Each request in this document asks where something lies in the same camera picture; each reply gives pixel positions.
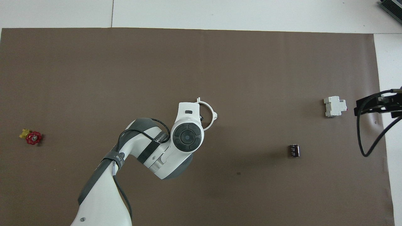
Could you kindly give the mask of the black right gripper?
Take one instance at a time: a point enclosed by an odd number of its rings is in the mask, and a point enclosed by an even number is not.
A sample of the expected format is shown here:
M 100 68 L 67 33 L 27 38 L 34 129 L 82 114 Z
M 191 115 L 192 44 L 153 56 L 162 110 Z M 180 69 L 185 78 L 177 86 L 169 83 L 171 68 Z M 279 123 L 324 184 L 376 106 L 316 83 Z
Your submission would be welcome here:
M 402 116 L 402 92 L 392 91 L 390 92 L 394 95 L 382 96 L 377 95 L 370 99 L 362 108 L 361 115 L 368 113 L 382 113 L 382 108 L 384 111 L 391 112 L 391 118 L 397 118 Z M 354 108 L 354 115 L 358 116 L 358 110 L 370 96 L 356 100 L 356 107 Z

